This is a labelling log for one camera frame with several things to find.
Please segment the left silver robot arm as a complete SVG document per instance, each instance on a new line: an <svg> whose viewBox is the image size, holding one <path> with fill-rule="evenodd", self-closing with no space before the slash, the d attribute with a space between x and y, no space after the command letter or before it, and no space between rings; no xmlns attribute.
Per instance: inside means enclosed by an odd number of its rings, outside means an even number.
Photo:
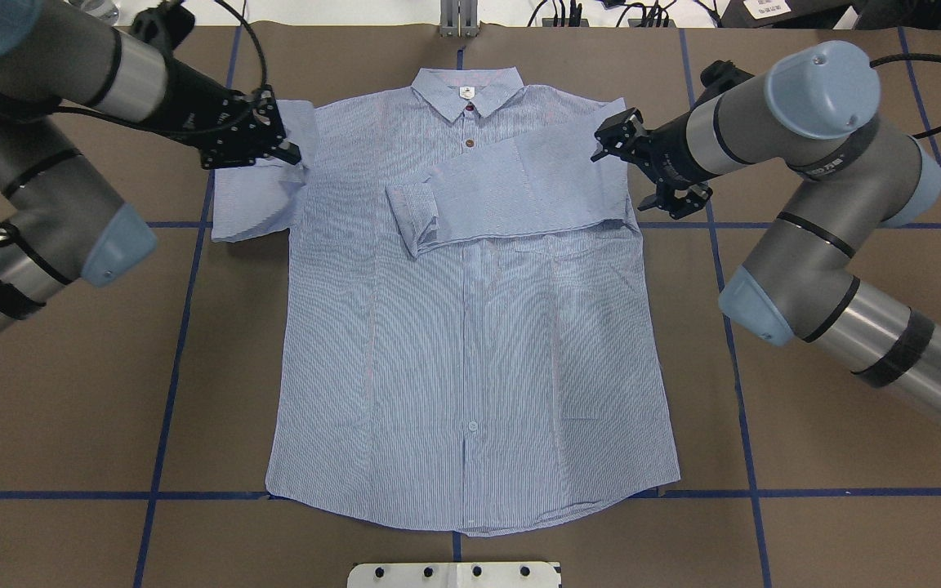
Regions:
<svg viewBox="0 0 941 588"><path fill-rule="evenodd" d="M205 170L301 163L268 78L243 93L173 52L194 29L161 1L122 31L64 1L0 1L0 332L75 280L103 287L157 246L138 212L53 122L69 113L190 146Z"/></svg>

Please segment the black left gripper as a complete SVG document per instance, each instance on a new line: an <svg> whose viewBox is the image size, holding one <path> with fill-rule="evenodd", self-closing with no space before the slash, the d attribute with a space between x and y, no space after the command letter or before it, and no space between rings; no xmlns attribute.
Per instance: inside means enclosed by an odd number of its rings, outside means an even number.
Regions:
<svg viewBox="0 0 941 588"><path fill-rule="evenodd" d="M288 141L275 90L262 86L250 94L233 91L221 102L219 122L197 137L199 164L204 170L250 167L259 160L302 163L298 145Z"/></svg>

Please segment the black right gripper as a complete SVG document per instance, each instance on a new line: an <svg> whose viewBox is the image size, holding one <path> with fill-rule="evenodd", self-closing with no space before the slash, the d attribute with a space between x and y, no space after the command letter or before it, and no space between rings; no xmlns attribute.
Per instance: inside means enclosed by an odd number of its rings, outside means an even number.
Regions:
<svg viewBox="0 0 941 588"><path fill-rule="evenodd" d="M642 198L639 212L658 209L673 220L701 211L712 196L708 186L716 177L692 155L686 122L669 122L647 131L637 108L609 116L595 131L597 149L591 162L616 157L625 163L642 163L640 170L653 182L654 192Z"/></svg>

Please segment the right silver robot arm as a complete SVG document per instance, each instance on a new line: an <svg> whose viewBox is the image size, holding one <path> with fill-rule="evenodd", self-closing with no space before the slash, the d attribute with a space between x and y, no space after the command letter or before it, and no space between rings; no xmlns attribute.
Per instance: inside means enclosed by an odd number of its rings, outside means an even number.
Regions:
<svg viewBox="0 0 941 588"><path fill-rule="evenodd" d="M639 168L656 187L640 208L673 219L701 211L713 179L782 160L800 186L722 288L720 311L774 345L817 346L941 424L941 325L848 269L875 230L911 223L941 193L937 161L879 116L870 57L831 40L759 75L714 62L701 79L692 109L657 129L636 109L605 119L594 160Z"/></svg>

